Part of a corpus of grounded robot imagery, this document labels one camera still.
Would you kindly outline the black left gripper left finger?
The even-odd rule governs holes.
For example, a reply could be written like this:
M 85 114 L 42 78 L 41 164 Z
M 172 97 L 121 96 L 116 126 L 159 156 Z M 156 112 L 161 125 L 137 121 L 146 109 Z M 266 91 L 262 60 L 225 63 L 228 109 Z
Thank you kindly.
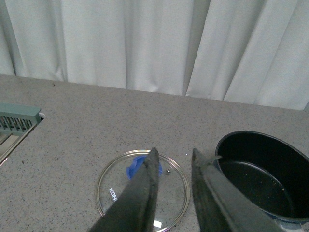
M 91 232 L 151 232 L 159 186 L 159 153 L 153 147 L 118 200 Z

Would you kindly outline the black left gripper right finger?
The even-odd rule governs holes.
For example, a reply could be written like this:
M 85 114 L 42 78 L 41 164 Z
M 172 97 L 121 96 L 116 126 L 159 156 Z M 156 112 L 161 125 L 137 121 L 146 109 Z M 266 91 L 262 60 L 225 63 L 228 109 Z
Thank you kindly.
M 248 200 L 214 166 L 217 157 L 206 158 L 194 148 L 192 190 L 202 232 L 281 232 L 283 229 Z

